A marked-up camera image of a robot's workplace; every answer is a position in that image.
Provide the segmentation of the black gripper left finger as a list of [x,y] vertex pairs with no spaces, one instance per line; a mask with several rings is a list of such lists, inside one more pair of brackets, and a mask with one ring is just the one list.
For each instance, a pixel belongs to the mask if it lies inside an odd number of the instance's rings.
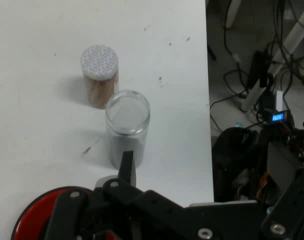
[[89,192],[61,193],[44,237],[47,240],[219,240],[219,230],[185,208],[136,188],[132,151],[122,155],[116,178]]

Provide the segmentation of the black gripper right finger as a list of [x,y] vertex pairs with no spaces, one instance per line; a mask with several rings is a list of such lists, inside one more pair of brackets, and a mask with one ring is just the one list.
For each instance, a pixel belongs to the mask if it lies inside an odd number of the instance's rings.
[[261,224],[265,240],[304,240],[304,163],[279,142],[270,142],[267,170],[280,191]]

